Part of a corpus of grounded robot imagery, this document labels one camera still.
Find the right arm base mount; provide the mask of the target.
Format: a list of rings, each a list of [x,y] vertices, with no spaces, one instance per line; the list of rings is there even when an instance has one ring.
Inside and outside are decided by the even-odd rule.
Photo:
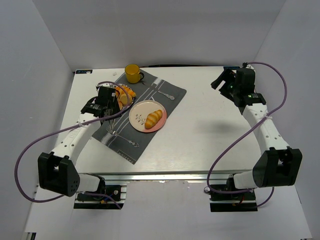
[[[203,189],[210,196],[212,213],[257,212],[256,195],[252,192],[222,194],[213,192],[209,187]]]

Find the striped croissant bread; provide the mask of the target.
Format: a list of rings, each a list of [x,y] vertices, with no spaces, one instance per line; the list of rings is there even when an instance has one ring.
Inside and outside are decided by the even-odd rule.
[[[144,123],[145,129],[151,129],[152,127],[154,127],[162,118],[162,116],[163,116],[163,112],[160,109],[148,114]]]

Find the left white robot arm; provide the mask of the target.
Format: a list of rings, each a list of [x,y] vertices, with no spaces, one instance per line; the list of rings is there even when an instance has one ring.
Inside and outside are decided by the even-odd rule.
[[[83,148],[96,132],[103,117],[120,111],[116,89],[108,84],[97,88],[98,95],[91,98],[81,109],[76,128],[50,152],[38,157],[39,185],[42,189],[72,197],[77,192],[98,193],[103,188],[102,178],[93,174],[79,174],[77,159]]]

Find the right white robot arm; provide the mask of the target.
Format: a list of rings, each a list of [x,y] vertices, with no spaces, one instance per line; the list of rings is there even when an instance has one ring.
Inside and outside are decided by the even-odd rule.
[[[240,194],[256,188],[292,186],[295,184],[303,155],[291,148],[277,130],[267,102],[255,92],[255,71],[225,68],[211,83],[213,89],[231,100],[249,123],[261,156],[250,171],[230,176],[221,194]]]

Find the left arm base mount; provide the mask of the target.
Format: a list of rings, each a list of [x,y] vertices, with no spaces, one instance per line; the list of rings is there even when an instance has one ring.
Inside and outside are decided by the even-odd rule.
[[[81,210],[120,210],[124,206],[127,186],[108,183],[96,174],[81,174],[73,208]]]

